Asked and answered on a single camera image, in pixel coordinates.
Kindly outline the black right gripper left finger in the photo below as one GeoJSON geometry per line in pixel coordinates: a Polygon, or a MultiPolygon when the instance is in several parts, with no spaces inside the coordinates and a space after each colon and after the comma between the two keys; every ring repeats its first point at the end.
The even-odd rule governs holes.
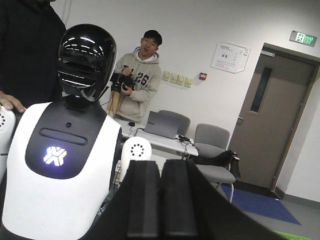
{"type": "Polygon", "coordinates": [[[132,160],[111,202],[99,219],[96,240],[158,240],[160,183],[154,161],[132,160]]]}

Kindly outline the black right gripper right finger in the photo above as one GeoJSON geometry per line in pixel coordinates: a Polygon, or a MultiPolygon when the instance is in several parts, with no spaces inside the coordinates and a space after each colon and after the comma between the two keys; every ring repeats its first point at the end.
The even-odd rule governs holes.
{"type": "Polygon", "coordinates": [[[282,239],[232,205],[190,160],[167,160],[160,186],[162,240],[282,239]]]}

